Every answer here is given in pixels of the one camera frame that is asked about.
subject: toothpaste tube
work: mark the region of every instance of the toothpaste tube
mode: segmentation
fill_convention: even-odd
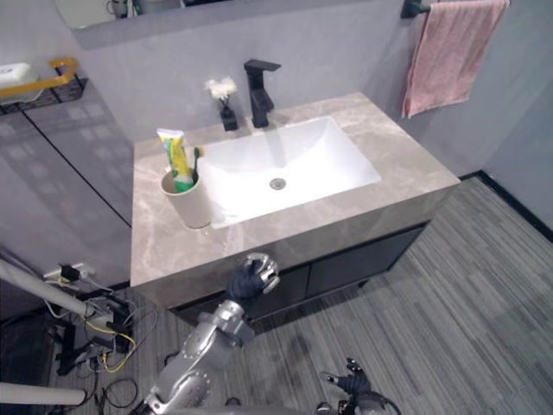
[[[192,180],[192,171],[188,167],[187,155],[182,147],[184,132],[164,128],[158,128],[156,132],[167,151],[169,165],[175,180],[175,189],[177,193],[186,192],[193,187],[194,181]]]

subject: vanity cabinet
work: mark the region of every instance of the vanity cabinet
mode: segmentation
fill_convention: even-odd
[[[360,246],[316,259],[280,273],[280,284],[262,296],[248,312],[258,322],[266,316],[290,306],[325,295],[350,284],[362,283],[369,277],[389,271],[424,230],[426,223],[374,239]],[[213,313],[224,299],[224,292],[185,304],[174,310],[191,324],[204,311]]]
[[[308,297],[316,297],[387,271],[424,227],[416,227],[316,261],[311,266]]]
[[[280,274],[280,283],[266,296],[259,299],[249,315],[253,319],[279,311],[290,305],[300,303],[308,288],[309,265],[284,271]]]
[[[308,265],[282,271],[280,273],[280,283],[269,294],[259,298],[248,312],[248,316],[253,320],[257,320],[290,305],[300,303],[305,298],[308,288],[308,276]],[[190,324],[195,325],[201,312],[213,313],[224,300],[224,297],[225,293],[220,292],[199,302],[179,307],[175,312]]]

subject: mirror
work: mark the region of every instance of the mirror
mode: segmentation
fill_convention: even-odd
[[[183,9],[231,0],[55,0],[67,26],[83,29],[94,24],[131,19],[157,11]]]

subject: baseboard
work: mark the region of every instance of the baseboard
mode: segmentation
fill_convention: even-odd
[[[511,208],[513,208],[520,216],[523,217],[534,229],[540,232],[549,242],[553,242],[553,231],[543,223],[530,209],[523,205],[515,196],[513,196],[506,188],[501,186],[484,170],[475,171],[464,176],[460,176],[459,180],[465,181],[478,177],[484,184],[487,185],[496,195],[503,199]]]

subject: toothbrush cup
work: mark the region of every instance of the toothbrush cup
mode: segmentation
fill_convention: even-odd
[[[213,210],[201,176],[192,188],[186,192],[177,193],[172,173],[169,171],[163,176],[161,187],[187,227],[199,229],[211,223]]]

